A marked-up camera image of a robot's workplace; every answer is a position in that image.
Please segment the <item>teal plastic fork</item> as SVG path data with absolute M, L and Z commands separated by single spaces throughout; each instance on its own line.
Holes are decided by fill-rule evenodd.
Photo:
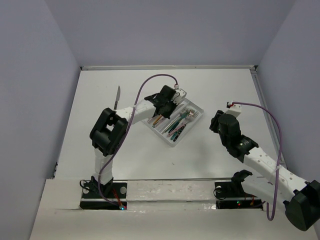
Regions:
M 185 118 L 189 114 L 189 110 L 186 110 L 184 112 L 179 113 L 179 115 L 176 117 L 176 119 L 171 123 L 165 130 L 164 133 L 168 132 L 178 121 Z

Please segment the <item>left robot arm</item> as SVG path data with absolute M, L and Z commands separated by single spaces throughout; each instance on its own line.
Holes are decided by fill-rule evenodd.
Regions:
M 169 119 L 186 95 L 181 88 L 165 85 L 159 93 L 146 96 L 133 106 L 118 110 L 106 108 L 101 112 L 89 134 L 95 152 L 91 182 L 97 196 L 104 198 L 110 194 L 113 157 L 124 142 L 130 127 L 156 116 Z

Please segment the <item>black handled silver fork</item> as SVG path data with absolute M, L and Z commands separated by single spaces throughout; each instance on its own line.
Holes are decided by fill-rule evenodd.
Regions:
M 198 111 L 191 110 L 189 112 L 189 114 L 187 115 L 187 117 L 184 118 L 184 120 L 182 122 L 180 122 L 179 125 L 175 129 L 172 130 L 173 134 L 170 135 L 171 136 L 170 139 L 173 142 L 176 142 L 177 139 L 179 138 L 179 136 L 181 135 L 181 133 L 183 132 L 183 130 L 186 128 L 187 124 L 194 121 L 198 115 L 199 115 Z

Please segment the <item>pink handled silver fork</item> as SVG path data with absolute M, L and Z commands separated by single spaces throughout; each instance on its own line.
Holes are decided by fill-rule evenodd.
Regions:
M 172 130 L 170 130 L 169 131 L 169 133 L 167 134 L 167 137 L 170 137 L 170 136 L 172 136 L 174 133 L 175 133 L 175 131 L 177 131 L 179 128 L 181 128 L 183 125 L 185 125 L 185 124 L 187 124 L 187 123 L 189 123 L 189 122 L 192 122 L 195 118 L 188 118 L 188 117 L 185 117 L 185 118 L 183 118 L 183 120 L 181 120 L 179 123 L 178 123 L 178 125 L 174 128 L 174 129 L 172 129 Z

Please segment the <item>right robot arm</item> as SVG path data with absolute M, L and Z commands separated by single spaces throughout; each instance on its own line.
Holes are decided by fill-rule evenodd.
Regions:
M 235 196 L 251 193 L 266 202 L 277 199 L 289 222 L 301 231 L 307 231 L 320 219 L 320 183 L 307 181 L 267 155 L 251 138 L 243 135 L 237 120 L 238 113 L 218 110 L 211 119 L 210 130 L 219 134 L 227 152 L 241 163 L 262 175 L 266 182 L 247 184 L 243 179 L 230 183 Z

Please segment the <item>all silver fork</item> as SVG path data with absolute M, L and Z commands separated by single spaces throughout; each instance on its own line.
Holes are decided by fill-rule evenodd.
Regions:
M 165 132 L 167 132 L 167 130 L 169 130 L 174 124 L 175 122 L 179 119 L 179 117 L 181 115 L 183 115 L 185 112 L 187 112 L 189 110 L 189 107 L 184 107 L 173 119 L 173 121 L 165 127 L 165 129 L 161 132 L 161 134 L 164 134 Z

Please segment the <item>gold fork black handle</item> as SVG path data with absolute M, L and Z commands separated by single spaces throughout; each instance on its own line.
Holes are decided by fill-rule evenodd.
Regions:
M 198 115 L 198 112 L 194 109 L 190 110 L 190 112 L 188 113 L 187 117 L 189 119 L 193 119 L 193 118 L 196 118 Z

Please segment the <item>teal handled silver fork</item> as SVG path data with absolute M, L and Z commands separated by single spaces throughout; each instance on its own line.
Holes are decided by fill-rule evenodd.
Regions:
M 179 128 L 177 131 L 175 131 L 170 139 L 173 142 L 176 142 L 176 140 L 178 139 L 178 137 L 180 136 L 180 134 L 182 133 L 182 131 L 184 130 L 185 127 L 186 127 L 186 124 L 184 124 L 181 128 Z

